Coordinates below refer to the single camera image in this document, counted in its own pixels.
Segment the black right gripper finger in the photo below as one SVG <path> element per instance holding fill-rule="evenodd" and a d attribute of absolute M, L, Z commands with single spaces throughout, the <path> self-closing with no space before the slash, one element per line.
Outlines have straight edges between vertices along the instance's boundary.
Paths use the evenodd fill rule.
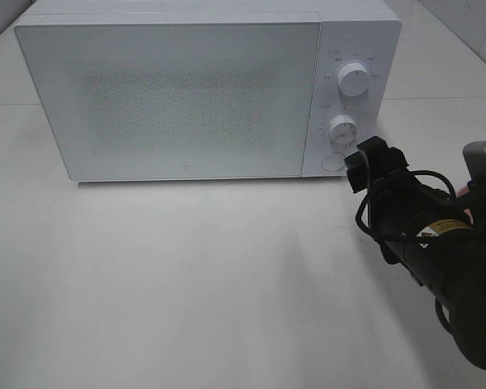
<path fill-rule="evenodd" d="M 354 193 L 359 193 L 368 187 L 369 168 L 363 154 L 358 151 L 344 159 L 347 179 Z"/>
<path fill-rule="evenodd" d="M 364 156 L 368 167 L 407 167 L 407 160 L 401 150 L 389 147 L 379 137 L 371 137 L 357 144 L 358 151 Z"/>

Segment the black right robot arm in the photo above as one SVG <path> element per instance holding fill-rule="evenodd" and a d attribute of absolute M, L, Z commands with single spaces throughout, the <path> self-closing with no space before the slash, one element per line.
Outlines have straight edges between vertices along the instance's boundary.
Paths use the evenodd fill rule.
<path fill-rule="evenodd" d="M 345 165 L 352 190 L 364 192 L 359 229 L 429 290 L 460 352 L 486 370 L 486 140 L 467 144 L 463 158 L 470 179 L 462 193 L 424 184 L 424 172 L 379 137 L 360 143 Z"/>

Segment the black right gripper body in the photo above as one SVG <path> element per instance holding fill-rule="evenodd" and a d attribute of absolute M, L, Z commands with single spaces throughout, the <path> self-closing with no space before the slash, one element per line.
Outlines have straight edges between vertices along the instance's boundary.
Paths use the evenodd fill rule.
<path fill-rule="evenodd" d="M 369 228 L 384 260 L 448 263 L 454 244 L 430 225 L 456 218 L 454 197 L 423 184 L 407 167 L 368 168 Z"/>

